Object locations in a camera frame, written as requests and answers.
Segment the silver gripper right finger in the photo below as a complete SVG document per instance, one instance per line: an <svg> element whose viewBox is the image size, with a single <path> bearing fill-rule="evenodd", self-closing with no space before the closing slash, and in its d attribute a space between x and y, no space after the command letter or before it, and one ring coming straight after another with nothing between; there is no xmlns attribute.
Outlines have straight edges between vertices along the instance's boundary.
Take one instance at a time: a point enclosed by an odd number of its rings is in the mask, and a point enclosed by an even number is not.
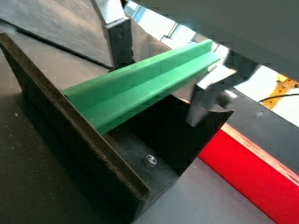
<svg viewBox="0 0 299 224"><path fill-rule="evenodd" d="M186 122L195 127L215 105L230 107L238 96L230 91L228 84L235 70L226 66L215 66L195 84Z"/></svg>

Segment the black-padded gripper left finger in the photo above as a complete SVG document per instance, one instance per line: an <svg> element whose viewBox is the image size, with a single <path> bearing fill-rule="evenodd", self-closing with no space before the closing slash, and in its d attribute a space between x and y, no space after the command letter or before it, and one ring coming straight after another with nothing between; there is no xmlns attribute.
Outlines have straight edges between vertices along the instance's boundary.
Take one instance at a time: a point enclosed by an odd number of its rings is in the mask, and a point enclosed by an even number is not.
<svg viewBox="0 0 299 224"><path fill-rule="evenodd" d="M122 0L90 0L103 25L112 67L119 69L134 63L131 19Z"/></svg>

